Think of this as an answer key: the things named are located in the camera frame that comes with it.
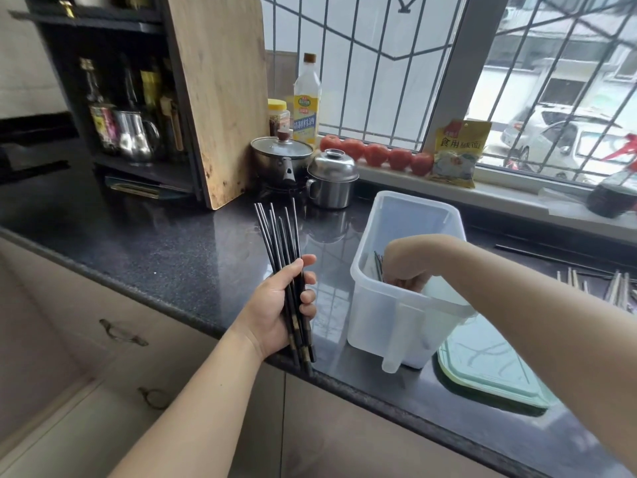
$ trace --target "parked car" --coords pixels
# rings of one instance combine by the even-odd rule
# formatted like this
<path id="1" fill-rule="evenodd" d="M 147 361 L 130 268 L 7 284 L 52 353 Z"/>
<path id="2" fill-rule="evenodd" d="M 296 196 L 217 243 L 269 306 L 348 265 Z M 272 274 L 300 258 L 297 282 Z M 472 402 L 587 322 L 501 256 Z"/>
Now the parked car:
<path id="1" fill-rule="evenodd" d="M 572 180 L 575 176 L 574 170 L 582 166 L 586 156 L 604 132 L 606 124 L 569 122 L 566 127 L 564 124 L 563 121 L 552 124 L 528 139 L 527 144 L 520 151 L 519 159 L 510 167 Z M 598 184 L 606 176 L 615 174 L 632 162 L 633 154 L 622 154 L 610 160 L 602 160 L 624 147 L 628 142 L 625 138 L 626 134 L 624 129 L 609 128 L 593 156 L 583 167 L 583 170 L 596 173 L 596 175 L 578 175 L 577 180 Z M 555 140 L 557 144 L 547 158 L 546 155 Z M 543 164 L 556 166 L 556 168 L 543 167 Z"/>
<path id="2" fill-rule="evenodd" d="M 572 106 L 546 103 L 537 104 L 532 111 L 529 122 L 524 128 L 524 132 L 520 136 L 518 143 L 515 145 L 516 149 L 521 149 L 527 146 L 531 137 L 536 136 L 548 126 L 566 120 L 572 110 Z M 515 139 L 520 133 L 520 129 L 522 128 L 524 121 L 529 116 L 529 112 L 531 112 L 531 108 L 525 108 L 517 113 L 511 122 L 509 122 L 500 136 L 500 140 L 504 144 L 509 147 L 513 147 Z M 574 122 L 591 122 L 608 125 L 611 117 L 601 114 L 599 111 L 579 107 L 573 114 L 572 120 Z"/>

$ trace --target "kitchen countertop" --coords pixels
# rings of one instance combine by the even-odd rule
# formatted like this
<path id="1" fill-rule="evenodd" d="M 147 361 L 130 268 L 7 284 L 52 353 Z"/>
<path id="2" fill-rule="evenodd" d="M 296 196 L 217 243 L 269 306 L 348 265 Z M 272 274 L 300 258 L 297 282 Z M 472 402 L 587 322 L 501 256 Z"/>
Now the kitchen countertop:
<path id="1" fill-rule="evenodd" d="M 76 139 L 35 146 L 25 157 L 63 157 L 71 168 L 0 186 L 0 236 L 7 240 L 216 338 L 269 274 L 254 197 L 210 212 L 116 194 L 97 183 Z M 371 200 L 358 198 L 344 211 L 299 210 L 301 246 L 317 255 L 319 282 L 316 372 L 300 377 L 505 475 L 632 476 L 562 404 L 539 417 L 496 409 L 449 391 L 431 361 L 422 371 L 386 374 L 379 357 L 346 343 L 350 265 L 370 209 Z M 466 232 L 489 248 L 524 247 L 473 226 Z M 559 269 L 503 255 L 550 275 Z M 298 375 L 283 355 L 268 362 Z"/>

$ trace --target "tomato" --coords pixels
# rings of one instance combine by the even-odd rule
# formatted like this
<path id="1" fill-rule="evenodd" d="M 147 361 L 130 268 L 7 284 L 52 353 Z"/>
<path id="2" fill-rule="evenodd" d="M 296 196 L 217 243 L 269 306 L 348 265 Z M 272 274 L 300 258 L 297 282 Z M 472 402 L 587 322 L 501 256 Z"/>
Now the tomato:
<path id="1" fill-rule="evenodd" d="M 343 142 L 340 138 L 334 134 L 328 134 L 327 136 L 323 136 L 320 141 L 320 149 L 324 151 L 325 149 L 343 149 Z"/>
<path id="2" fill-rule="evenodd" d="M 358 139 L 346 139 L 341 149 L 353 160 L 358 161 L 365 154 L 365 143 Z"/>
<path id="3" fill-rule="evenodd" d="M 370 166 L 379 168 L 387 158 L 389 158 L 389 149 L 383 144 L 370 144 L 365 148 L 365 160 Z"/>
<path id="4" fill-rule="evenodd" d="M 417 176 L 425 176 L 434 166 L 434 156 L 428 152 L 421 152 L 411 160 L 411 172 Z"/>
<path id="5" fill-rule="evenodd" d="M 409 149 L 394 148 L 389 152 L 389 167 L 396 171 L 404 171 L 410 165 L 412 157 Z"/>

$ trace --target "wooden cutting board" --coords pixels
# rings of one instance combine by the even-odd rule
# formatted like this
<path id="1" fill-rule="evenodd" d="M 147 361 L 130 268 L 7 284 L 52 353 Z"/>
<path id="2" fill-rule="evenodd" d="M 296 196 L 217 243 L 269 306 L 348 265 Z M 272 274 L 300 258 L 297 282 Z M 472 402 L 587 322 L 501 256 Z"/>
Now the wooden cutting board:
<path id="1" fill-rule="evenodd" d="M 168 0 L 208 190 L 218 209 L 245 191 L 250 142 L 269 136 L 259 0 Z"/>

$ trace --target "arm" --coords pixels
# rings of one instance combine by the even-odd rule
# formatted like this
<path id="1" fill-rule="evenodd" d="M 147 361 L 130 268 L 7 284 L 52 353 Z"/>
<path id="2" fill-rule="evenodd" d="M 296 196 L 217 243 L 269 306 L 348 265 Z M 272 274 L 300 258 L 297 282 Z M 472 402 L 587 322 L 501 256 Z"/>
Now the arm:
<path id="1" fill-rule="evenodd" d="M 465 241 L 421 235 L 387 245 L 390 283 L 422 289 L 441 275 L 486 317 L 551 390 L 637 471 L 637 319 Z"/>
<path id="2" fill-rule="evenodd" d="M 288 343 L 281 320 L 284 289 L 305 265 L 284 267 L 263 281 L 175 402 L 144 434 L 111 473 L 111 478 L 140 476 L 225 477 L 230 470 L 243 416 L 259 366 Z M 309 284 L 316 283 L 305 272 Z M 313 290 L 301 294 L 301 312 L 316 313 Z"/>

